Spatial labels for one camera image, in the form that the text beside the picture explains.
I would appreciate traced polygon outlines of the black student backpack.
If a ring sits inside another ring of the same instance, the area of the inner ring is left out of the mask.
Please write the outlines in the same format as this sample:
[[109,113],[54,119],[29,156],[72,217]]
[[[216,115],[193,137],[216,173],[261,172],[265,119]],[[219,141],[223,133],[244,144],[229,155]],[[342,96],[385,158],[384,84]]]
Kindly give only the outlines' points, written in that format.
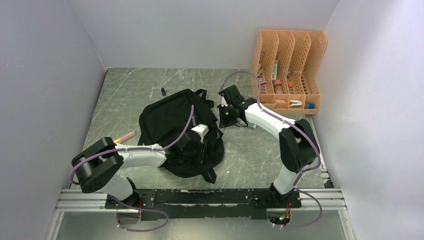
[[181,178],[201,175],[206,182],[214,184],[217,175],[213,168],[223,160],[225,149],[213,106],[214,102],[207,99],[205,89],[184,89],[146,106],[138,119],[141,131],[138,144],[171,147],[171,143],[175,144],[193,127],[207,125],[209,131],[204,136],[206,149],[202,163],[175,164],[166,156],[161,167]]

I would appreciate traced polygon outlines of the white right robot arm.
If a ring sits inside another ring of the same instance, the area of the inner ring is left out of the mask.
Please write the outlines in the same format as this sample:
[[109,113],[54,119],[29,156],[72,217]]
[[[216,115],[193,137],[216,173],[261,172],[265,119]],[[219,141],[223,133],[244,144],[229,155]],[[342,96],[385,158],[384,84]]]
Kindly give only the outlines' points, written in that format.
[[283,117],[257,99],[244,98],[235,85],[218,94],[222,97],[218,106],[220,127],[236,125],[241,120],[262,128],[278,140],[282,168],[270,186],[269,199],[275,207],[282,207],[308,166],[321,157],[310,123]]

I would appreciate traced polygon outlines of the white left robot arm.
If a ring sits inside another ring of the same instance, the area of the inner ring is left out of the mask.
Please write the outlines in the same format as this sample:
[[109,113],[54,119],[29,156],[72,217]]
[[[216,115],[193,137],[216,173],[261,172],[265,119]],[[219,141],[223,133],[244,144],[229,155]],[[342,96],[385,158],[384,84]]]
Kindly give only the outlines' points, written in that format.
[[121,169],[135,167],[164,168],[180,178],[198,175],[214,176],[214,140],[207,129],[194,127],[169,145],[124,145],[104,137],[71,161],[69,179],[83,193],[102,191],[132,208],[140,194],[134,182],[118,174]]

